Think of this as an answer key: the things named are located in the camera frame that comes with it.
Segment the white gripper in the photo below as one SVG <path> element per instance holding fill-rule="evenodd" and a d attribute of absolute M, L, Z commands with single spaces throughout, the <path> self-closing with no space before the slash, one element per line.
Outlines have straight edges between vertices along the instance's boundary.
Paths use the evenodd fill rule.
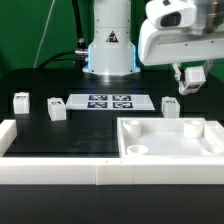
<path fill-rule="evenodd" d="M 145 66 L 172 64 L 179 93 L 190 91 L 182 62 L 207 60 L 206 80 L 215 61 L 224 58 L 224 0 L 150 0 L 145 7 L 138 56 Z"/>

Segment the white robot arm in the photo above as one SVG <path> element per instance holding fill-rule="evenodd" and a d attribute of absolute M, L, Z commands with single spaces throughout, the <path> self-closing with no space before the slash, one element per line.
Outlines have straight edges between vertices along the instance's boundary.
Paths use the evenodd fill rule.
<path fill-rule="evenodd" d="M 86 50 L 86 73 L 108 82 L 170 64 L 182 95 L 205 83 L 216 59 L 224 58 L 224 0 L 150 0 L 139 41 L 130 41 L 131 0 L 94 0 L 94 39 Z"/>

